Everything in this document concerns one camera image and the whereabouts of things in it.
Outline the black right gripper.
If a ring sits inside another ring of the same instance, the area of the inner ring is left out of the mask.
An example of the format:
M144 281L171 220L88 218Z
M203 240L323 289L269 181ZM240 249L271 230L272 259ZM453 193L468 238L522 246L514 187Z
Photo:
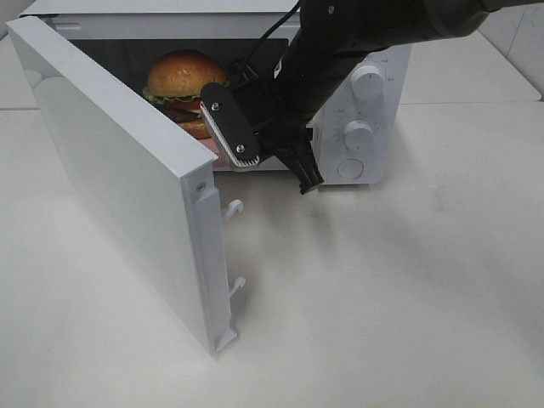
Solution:
M240 80L232 94L252 127L259 157L277 157L297 177L305 195L324 182L307 124L338 88L340 58L289 54L280 62L274 76L271 64L239 60Z

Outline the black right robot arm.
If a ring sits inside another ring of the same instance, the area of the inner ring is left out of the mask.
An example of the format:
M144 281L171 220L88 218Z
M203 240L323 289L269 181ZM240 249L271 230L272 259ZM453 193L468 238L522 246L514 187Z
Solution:
M244 83L231 102L252 126L222 143L233 169L277 157L303 193L322 184L307 123L368 54L404 44L465 37L514 1L300 1L300 28L275 76Z

